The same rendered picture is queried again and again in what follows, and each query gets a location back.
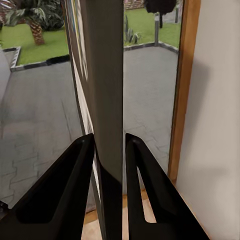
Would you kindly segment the poster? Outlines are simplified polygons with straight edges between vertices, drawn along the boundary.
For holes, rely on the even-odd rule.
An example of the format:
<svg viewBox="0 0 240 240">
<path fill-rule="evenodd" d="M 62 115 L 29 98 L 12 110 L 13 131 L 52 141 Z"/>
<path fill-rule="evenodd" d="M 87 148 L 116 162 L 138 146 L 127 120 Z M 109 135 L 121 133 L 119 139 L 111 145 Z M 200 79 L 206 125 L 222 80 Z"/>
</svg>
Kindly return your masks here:
<svg viewBox="0 0 240 240">
<path fill-rule="evenodd" d="M 102 240 L 122 240 L 124 0 L 62 0 L 82 135 Z"/>
</svg>

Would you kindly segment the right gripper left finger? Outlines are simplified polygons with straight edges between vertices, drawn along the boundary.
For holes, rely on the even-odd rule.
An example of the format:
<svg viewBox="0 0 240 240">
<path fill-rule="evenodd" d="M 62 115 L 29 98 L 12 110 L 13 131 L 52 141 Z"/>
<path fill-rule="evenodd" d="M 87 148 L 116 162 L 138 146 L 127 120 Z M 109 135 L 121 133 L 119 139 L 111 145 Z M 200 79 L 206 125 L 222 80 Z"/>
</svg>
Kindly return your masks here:
<svg viewBox="0 0 240 240">
<path fill-rule="evenodd" d="M 0 220 L 0 240 L 81 240 L 94 134 L 76 139 Z"/>
</svg>

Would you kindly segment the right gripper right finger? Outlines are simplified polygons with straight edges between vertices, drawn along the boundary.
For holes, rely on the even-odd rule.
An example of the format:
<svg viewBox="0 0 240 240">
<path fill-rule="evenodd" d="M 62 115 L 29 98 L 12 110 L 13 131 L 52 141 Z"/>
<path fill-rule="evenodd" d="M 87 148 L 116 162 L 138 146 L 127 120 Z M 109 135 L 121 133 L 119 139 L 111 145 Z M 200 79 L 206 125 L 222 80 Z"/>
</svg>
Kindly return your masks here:
<svg viewBox="0 0 240 240">
<path fill-rule="evenodd" d="M 130 133 L 125 135 L 125 161 L 129 240 L 209 240 L 145 142 Z M 145 220 L 137 167 L 156 223 Z"/>
</svg>

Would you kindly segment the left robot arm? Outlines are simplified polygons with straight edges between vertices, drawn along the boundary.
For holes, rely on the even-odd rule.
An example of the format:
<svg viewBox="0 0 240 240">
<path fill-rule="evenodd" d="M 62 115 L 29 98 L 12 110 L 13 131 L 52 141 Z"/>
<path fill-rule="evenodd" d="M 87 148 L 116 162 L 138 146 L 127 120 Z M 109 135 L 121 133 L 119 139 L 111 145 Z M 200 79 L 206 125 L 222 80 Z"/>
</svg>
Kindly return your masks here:
<svg viewBox="0 0 240 240">
<path fill-rule="evenodd" d="M 10 211 L 8 209 L 8 205 L 2 201 L 0 201 L 0 221 L 6 216 L 6 214 Z"/>
</svg>

